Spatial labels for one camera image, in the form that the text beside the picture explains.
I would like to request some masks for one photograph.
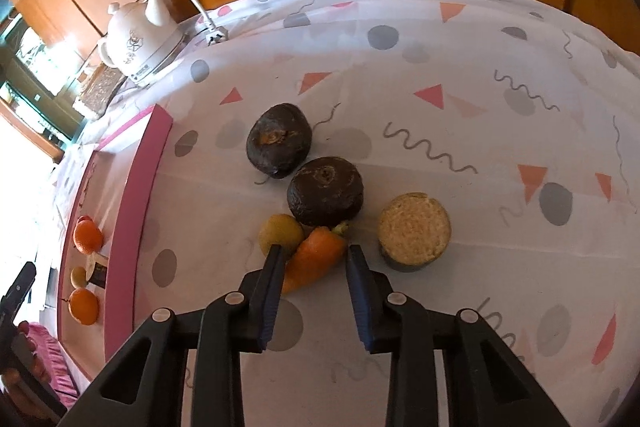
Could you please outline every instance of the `white patterned tablecloth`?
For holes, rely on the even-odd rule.
[[[595,28],[533,0],[240,0],[144,90],[84,131],[96,141],[160,103],[175,120],[143,233],[136,323],[199,309],[263,256],[288,180],[246,159],[282,102],[365,185],[353,242],[430,309],[478,309],[575,426],[605,422],[640,368],[640,68]],[[195,31],[202,21],[195,22]],[[424,191],[449,211],[444,256],[389,270],[376,217]],[[356,334],[344,266],[281,302],[274,341],[242,359],[247,425],[383,425],[388,356]],[[193,360],[186,382],[188,416]]]

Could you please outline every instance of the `orange carrot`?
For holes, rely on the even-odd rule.
[[[287,263],[282,285],[283,294],[311,284],[329,272],[347,248],[347,241],[342,237],[346,229],[347,223],[340,223],[333,230],[317,227],[300,243],[296,253]]]

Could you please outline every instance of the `electric kettle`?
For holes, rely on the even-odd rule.
[[[156,71],[174,54],[183,33],[162,0],[114,2],[107,10],[111,17],[107,36],[98,41],[98,54],[110,68],[118,68],[133,82]]]

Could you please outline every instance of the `orange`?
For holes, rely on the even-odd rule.
[[[100,302],[98,298],[86,288],[73,290],[67,301],[69,313],[83,326],[91,326],[98,320]]]
[[[81,253],[91,255],[102,248],[103,242],[102,232],[91,219],[85,219],[76,224],[74,244]]]

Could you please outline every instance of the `window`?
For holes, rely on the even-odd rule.
[[[78,56],[71,46],[60,42],[48,48],[33,28],[25,31],[15,55],[54,96],[77,71]]]

